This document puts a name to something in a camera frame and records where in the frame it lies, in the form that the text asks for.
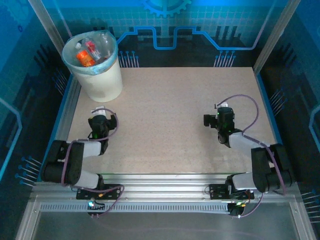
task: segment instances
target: plastic bin liner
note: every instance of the plastic bin liner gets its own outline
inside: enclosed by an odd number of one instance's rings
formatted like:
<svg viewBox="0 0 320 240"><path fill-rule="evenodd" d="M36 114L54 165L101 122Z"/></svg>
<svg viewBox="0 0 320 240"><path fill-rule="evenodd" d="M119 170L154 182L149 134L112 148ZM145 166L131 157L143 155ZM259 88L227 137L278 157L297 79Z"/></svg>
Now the plastic bin liner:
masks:
<svg viewBox="0 0 320 240"><path fill-rule="evenodd" d="M108 35L108 40L111 41L110 46L113 49L110 49L112 52L111 56L105 60L104 62L97 64L95 66L83 67L81 63L76 58L77 50L76 44L86 38L86 37L93 37L96 34L103 33ZM97 48L101 48L99 42L95 42ZM116 38L108 31L108 30L100 30L100 31L89 31L86 33L81 33L76 36L71 37L65 44L62 50L62 60L65 65L73 72L85 74L85 75L98 75L102 74L107 71L116 61L118 57L118 45Z"/></svg>

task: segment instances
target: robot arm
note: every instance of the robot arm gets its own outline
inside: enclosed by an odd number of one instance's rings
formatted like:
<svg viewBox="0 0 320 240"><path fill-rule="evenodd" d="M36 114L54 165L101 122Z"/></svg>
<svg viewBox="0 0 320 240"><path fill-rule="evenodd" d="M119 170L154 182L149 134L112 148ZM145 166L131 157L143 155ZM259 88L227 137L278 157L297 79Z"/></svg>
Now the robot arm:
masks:
<svg viewBox="0 0 320 240"><path fill-rule="evenodd" d="M82 169L84 158L105 153L109 139L99 139L108 137L109 131L117 127L116 117L111 115L111 119L107 119L104 110L97 111L100 108L104 107L96 108L94 116L88 119L92 129L89 138L91 141L79 140L71 145L64 177L64 182L68 185L97 190L104 188L104 180L101 175ZM61 183L67 149L70 144L70 142L62 140L53 141L41 171L43 181Z"/></svg>
<svg viewBox="0 0 320 240"><path fill-rule="evenodd" d="M294 175L286 150L281 144L267 144L264 146L252 137L242 134L240 129L235 128L235 114L226 102L219 106L216 115L204 115L203 123L206 127L218 130L218 140L228 148L241 151L251 158L252 172L231 175L226 184L231 185L232 191L257 189L261 193L273 191L280 188L280 180L274 167L270 167L271 156L267 149L269 147L280 174L286 186L294 183Z"/></svg>

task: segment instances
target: floor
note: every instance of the floor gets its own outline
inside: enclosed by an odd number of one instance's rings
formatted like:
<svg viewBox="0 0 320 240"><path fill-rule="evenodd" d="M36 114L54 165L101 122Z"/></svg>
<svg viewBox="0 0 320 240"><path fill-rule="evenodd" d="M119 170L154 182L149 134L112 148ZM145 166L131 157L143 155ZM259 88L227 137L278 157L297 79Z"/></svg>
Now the floor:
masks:
<svg viewBox="0 0 320 240"><path fill-rule="evenodd" d="M91 132L91 110L104 105L117 113L119 129L104 155L88 157L83 168L95 173L238 173L251 171L251 159L218 142L217 131L203 124L216 114L214 104L235 94L253 97L257 123L247 134L266 143L275 139L251 67L122 68L123 90L106 103L81 90L68 139ZM235 127L256 116L246 98L231 99Z"/></svg>

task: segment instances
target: gear graphic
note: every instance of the gear graphic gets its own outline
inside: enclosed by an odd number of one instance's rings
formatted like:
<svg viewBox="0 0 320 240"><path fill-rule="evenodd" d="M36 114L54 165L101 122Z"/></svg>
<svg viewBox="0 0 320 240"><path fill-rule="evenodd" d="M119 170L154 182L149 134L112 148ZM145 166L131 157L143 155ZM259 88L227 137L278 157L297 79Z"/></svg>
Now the gear graphic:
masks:
<svg viewBox="0 0 320 240"><path fill-rule="evenodd" d="M0 6L6 6L11 17L18 23L28 19L29 6L27 0L0 0Z"/></svg>
<svg viewBox="0 0 320 240"><path fill-rule="evenodd" d="M150 10L151 14L157 17L162 15L173 17L174 14L180 14L181 10L187 9L187 4L191 4L191 0L141 0L144 9Z"/></svg>

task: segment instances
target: orange bottle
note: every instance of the orange bottle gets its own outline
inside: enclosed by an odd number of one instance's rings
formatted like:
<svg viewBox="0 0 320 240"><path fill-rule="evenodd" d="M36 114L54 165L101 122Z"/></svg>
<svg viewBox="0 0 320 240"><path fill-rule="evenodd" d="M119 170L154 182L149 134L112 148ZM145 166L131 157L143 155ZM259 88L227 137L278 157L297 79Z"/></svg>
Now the orange bottle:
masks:
<svg viewBox="0 0 320 240"><path fill-rule="evenodd" d="M77 49L76 58L84 67L92 67L96 64L96 61L90 56L90 54L83 48L81 43L77 43L75 48Z"/></svg>

